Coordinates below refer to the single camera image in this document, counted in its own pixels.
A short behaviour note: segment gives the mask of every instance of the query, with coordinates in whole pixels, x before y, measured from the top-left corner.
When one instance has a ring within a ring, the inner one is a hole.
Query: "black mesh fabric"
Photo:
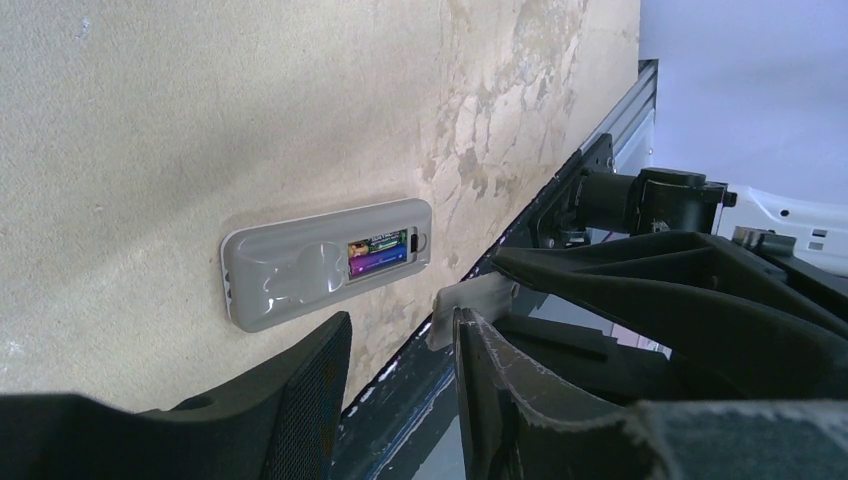
[[[0,478],[327,478],[350,342],[350,316],[339,312],[285,352],[170,411],[131,414],[77,395],[0,395]]]
[[[329,478],[347,381],[350,338],[348,322],[292,375],[283,390],[263,479]]]

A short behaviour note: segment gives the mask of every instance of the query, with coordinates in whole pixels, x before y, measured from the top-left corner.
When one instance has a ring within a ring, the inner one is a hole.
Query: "black plastic part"
[[[0,397],[3,478],[328,478],[350,356],[339,312],[289,350],[171,411]]]
[[[700,173],[646,168],[636,182],[641,198],[631,234],[683,230],[710,233],[727,185]]]
[[[576,225],[642,235],[666,230],[710,233],[718,205],[736,204],[727,185],[700,173],[645,168],[637,177],[584,172]]]
[[[673,353],[459,311],[466,477],[848,478],[848,292],[777,237],[498,250],[501,273]]]
[[[586,227],[609,232],[630,230],[636,187],[636,177],[614,173],[584,174],[580,186],[577,221]]]
[[[493,263],[679,350],[740,398],[848,398],[848,324],[726,239],[663,232],[564,251],[504,248]]]
[[[508,315],[493,325],[533,360],[609,402],[691,398],[663,354],[618,345],[600,330],[520,315]]]
[[[539,202],[530,215],[528,227],[535,248],[566,248],[586,229],[577,222],[577,198],[584,176],[613,170],[612,135],[601,135],[586,152],[578,150],[557,174],[557,186]]]
[[[468,479],[848,478],[846,402],[623,408],[551,372],[469,310],[456,330]]]

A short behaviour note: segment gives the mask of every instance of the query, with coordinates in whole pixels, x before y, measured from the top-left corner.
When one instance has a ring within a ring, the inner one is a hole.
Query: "white plastic part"
[[[805,202],[729,185],[736,206],[724,207],[716,235],[733,238],[736,227],[773,230],[796,238],[795,256],[839,276],[848,276],[848,207]]]

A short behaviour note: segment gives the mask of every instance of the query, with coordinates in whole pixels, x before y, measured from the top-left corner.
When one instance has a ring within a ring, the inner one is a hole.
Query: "purple battery label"
[[[386,250],[348,259],[351,278],[405,261],[406,245],[397,245]]]

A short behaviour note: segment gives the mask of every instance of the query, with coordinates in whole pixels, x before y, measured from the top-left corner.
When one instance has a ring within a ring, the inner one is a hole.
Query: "wooden board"
[[[350,311],[347,401],[633,84],[629,0],[156,0],[0,25],[0,389],[169,408]],[[423,273],[246,334],[230,231],[434,208]]]

